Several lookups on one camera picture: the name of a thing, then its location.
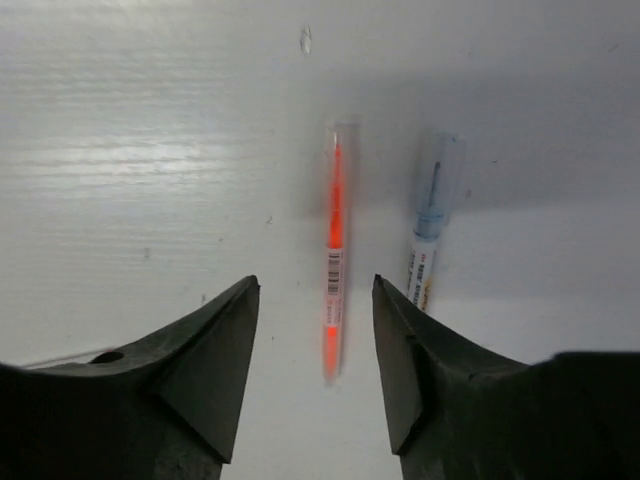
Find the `grey blue-tip pen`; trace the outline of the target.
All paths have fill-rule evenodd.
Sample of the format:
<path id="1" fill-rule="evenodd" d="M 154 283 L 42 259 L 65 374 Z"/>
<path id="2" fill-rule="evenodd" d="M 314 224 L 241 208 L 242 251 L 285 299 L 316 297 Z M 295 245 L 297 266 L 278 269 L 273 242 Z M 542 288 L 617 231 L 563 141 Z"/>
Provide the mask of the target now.
<path id="1" fill-rule="evenodd" d="M 429 307 L 441 236 L 454 209 L 466 153 L 466 141 L 447 131 L 426 136 L 419 151 L 405 294 L 423 312 Z"/>

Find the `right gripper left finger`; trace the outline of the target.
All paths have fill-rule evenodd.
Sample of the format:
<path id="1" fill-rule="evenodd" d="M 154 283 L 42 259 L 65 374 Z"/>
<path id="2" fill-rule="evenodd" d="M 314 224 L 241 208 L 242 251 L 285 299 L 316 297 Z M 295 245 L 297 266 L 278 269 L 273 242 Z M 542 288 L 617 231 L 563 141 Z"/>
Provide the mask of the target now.
<path id="1" fill-rule="evenodd" d="M 5 479 L 217 479 L 232 459 L 255 276 L 86 363 L 1 368 Z"/>

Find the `orange pen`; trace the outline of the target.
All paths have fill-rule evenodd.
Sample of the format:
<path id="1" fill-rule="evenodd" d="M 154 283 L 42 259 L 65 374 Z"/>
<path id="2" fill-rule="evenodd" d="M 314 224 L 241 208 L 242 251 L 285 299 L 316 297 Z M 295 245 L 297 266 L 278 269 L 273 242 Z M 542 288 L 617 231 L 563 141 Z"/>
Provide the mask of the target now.
<path id="1" fill-rule="evenodd" d="M 326 385 L 340 375 L 346 310 L 347 247 L 351 207 L 351 166 L 357 153 L 359 122 L 342 117 L 327 131 L 326 276 L 322 319 L 322 363 Z"/>

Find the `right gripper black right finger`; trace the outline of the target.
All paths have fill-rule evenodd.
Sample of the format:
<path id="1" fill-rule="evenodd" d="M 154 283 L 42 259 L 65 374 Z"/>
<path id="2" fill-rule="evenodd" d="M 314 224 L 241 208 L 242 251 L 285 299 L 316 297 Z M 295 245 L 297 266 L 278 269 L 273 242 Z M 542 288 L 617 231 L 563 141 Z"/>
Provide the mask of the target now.
<path id="1" fill-rule="evenodd" d="M 373 324 L 392 452 L 406 479 L 635 479 L 639 356 L 527 365 L 468 340 L 376 276 Z"/>

